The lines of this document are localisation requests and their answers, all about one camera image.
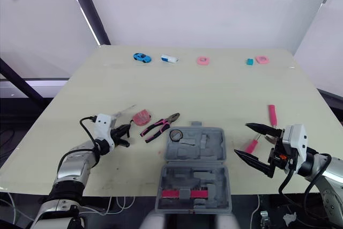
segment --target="metal rod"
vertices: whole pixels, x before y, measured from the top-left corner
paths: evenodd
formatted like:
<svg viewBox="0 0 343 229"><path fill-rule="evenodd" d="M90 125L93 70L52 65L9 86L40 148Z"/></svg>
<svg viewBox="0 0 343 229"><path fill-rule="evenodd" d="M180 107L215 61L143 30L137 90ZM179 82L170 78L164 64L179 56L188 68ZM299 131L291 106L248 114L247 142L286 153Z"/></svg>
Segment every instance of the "metal rod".
<svg viewBox="0 0 343 229"><path fill-rule="evenodd" d="M92 0L78 0L100 45L111 45Z"/></svg>
<svg viewBox="0 0 343 229"><path fill-rule="evenodd" d="M45 99L39 95L28 83L22 79L8 64L0 58L0 73L7 78L22 93L27 95L40 107L46 107L48 104Z"/></svg>

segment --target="table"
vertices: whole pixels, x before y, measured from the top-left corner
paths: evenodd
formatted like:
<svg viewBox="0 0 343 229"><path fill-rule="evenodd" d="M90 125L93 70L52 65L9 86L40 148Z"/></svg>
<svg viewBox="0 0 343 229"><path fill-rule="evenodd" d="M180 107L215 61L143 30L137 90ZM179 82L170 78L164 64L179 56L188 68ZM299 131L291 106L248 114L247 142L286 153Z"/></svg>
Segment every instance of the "table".
<svg viewBox="0 0 343 229"><path fill-rule="evenodd" d="M150 55L144 64L134 53ZM179 57L176 64L160 60L161 54ZM267 55L270 63L246 65L247 58ZM208 66L198 56L211 59ZM251 141L255 133L244 124L269 124L268 104L275 104L279 127L305 124L309 146L343 158L343 127L292 58L282 49L199 49L101 46L75 72L37 119L0 170L0 190L48 194L61 156L88 140L80 118L113 114L133 104L116 125L128 123L144 108L152 121L180 112L174 126L202 121L225 131L232 194L275 194L286 177L276 170L270 179L246 165L233 152ZM92 123L87 126L92 131ZM146 144L132 126L131 146L117 147L103 156L91 171L85 196L156 195L166 148L167 133ZM267 162L271 144L260 138L254 154ZM308 183L294 176L286 193L302 193Z"/></svg>

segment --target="gray tool case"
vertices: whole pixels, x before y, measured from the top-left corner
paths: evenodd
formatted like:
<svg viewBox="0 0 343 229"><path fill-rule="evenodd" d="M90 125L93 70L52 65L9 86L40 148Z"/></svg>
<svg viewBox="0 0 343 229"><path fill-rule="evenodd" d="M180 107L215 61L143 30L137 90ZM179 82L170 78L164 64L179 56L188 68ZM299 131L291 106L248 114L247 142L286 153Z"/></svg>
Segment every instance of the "gray tool case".
<svg viewBox="0 0 343 229"><path fill-rule="evenodd" d="M161 171L155 210L163 213L231 213L232 203L226 160L224 131L221 128L171 127L168 131L165 159ZM173 142L169 136L180 130L182 138ZM178 190L178 197L163 190ZM196 198L195 191L207 190L207 198Z"/></svg>

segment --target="silver robot arm segment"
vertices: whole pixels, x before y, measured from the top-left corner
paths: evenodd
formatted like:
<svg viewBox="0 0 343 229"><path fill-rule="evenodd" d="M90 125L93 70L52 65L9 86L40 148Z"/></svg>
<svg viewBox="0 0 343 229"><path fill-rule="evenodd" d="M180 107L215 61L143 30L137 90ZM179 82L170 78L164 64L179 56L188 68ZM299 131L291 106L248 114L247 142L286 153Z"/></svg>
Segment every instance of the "silver robot arm segment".
<svg viewBox="0 0 343 229"><path fill-rule="evenodd" d="M100 155L115 147L111 138L111 116L99 114L94 118L96 146L91 141L80 144L61 160L53 188L41 205L31 229L84 228L78 213L91 168L98 163Z"/></svg>
<svg viewBox="0 0 343 229"><path fill-rule="evenodd" d="M290 176L294 172L305 177L311 182L310 186L315 185L320 191L329 219L326 221L327 224L334 228L343 228L343 161L328 154L319 154L308 147L307 133L302 124L287 126L284 130L258 123L247 123L246 126L260 134L274 137L274 147L268 159L269 165L246 152L235 150L236 154L249 166L260 170L270 178L273 177L276 167L283 169ZM286 180L287 178L281 186L285 187ZM310 189L308 187L305 191L303 203L305 212L307 211L306 193Z"/></svg>
<svg viewBox="0 0 343 229"><path fill-rule="evenodd" d="M306 180L312 181L320 168L326 162L326 156L315 154L314 164L311 175L305 177ZM332 160L316 182L324 204L329 221L343 226L343 161L332 157Z"/></svg>

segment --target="white cable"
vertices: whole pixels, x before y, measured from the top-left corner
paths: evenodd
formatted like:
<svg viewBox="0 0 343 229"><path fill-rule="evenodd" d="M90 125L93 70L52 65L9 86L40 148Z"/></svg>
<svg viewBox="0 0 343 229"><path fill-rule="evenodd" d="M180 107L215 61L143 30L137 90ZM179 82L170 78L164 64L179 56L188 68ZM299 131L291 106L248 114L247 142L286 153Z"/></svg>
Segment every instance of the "white cable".
<svg viewBox="0 0 343 229"><path fill-rule="evenodd" d="M12 198L12 195L10 193L7 193L11 199L12 205L13 205L13 224L16 224L16 218L17 218L17 211L16 211L16 205L14 204L14 200Z"/></svg>
<svg viewBox="0 0 343 229"><path fill-rule="evenodd" d="M98 211L98 210L96 210L96 209L92 209L92 208L89 208L89 207L87 207L87 206L82 206L82 208L84 208L84 209L89 209L89 210L91 210L91 211L80 212L79 214L96 213L96 214L98 214L98 215L100 215L100 216L106 216L106 215L116 215L116 214L119 214L119 213L123 212L124 208L122 208L121 206L120 206L121 210L118 211L118 212L111 212L111 213L108 212L108 211L109 211L109 208L110 208L110 204L111 204L111 199L112 199L112 197L110 198L110 201L109 201L109 203L108 203L108 207L107 207L106 213L101 213L100 211Z"/></svg>
<svg viewBox="0 0 343 229"><path fill-rule="evenodd" d="M256 211L259 209L259 196L257 195L258 198L258 205L257 208L251 213L251 218L250 218L250 229L252 227L252 219L253 219L253 215L256 213Z"/></svg>
<svg viewBox="0 0 343 229"><path fill-rule="evenodd" d="M21 212L19 209L15 208L11 203L9 203L9 202L7 202L7 201L5 201L5 200L2 200L2 199L0 199L0 201L5 202L7 205L9 205L9 206L11 206L12 208L14 208L15 210L17 210L18 213L22 214L22 215L23 215L24 217L26 217L27 219L29 219L29 220L31 220L31 221L34 221L33 218L29 217L28 215L26 215L26 214L24 214L23 212Z"/></svg>
<svg viewBox="0 0 343 229"><path fill-rule="evenodd" d="M132 205L134 204L135 200L136 200L136 197L133 197L132 203L131 203L129 206L125 206L125 205L124 205L124 206L120 206L120 203L119 203L118 197L117 197L117 205L118 205L121 209L129 209L130 207L132 207Z"/></svg>

